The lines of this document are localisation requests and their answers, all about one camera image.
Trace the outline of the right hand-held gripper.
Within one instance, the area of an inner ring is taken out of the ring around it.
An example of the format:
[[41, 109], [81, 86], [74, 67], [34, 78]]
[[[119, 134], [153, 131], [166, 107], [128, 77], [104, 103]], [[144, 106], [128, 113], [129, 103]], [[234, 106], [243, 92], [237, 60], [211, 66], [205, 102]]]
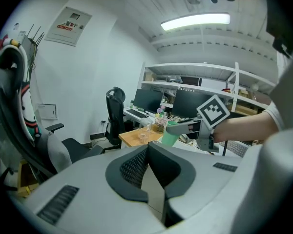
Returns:
[[172, 135], [199, 132], [198, 148], [206, 152], [219, 152], [214, 144], [214, 127], [230, 116], [229, 110], [218, 97], [213, 95], [206, 102], [197, 107], [197, 116], [179, 121], [175, 125], [168, 125], [166, 131]]

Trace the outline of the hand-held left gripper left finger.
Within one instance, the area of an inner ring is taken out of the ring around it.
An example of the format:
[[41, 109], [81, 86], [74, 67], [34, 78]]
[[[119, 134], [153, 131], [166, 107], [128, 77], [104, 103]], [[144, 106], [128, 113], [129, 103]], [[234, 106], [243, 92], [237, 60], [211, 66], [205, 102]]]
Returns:
[[146, 145], [86, 157], [41, 184], [24, 206], [48, 233], [159, 233], [165, 226], [141, 189], [146, 169]]

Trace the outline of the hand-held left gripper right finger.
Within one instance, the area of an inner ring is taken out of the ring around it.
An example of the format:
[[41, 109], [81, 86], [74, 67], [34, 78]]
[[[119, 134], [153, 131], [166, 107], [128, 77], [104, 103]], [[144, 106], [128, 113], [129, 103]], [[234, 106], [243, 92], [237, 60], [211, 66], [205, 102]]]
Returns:
[[164, 225], [173, 226], [202, 210], [228, 183], [241, 160], [149, 143], [148, 163], [164, 189]]

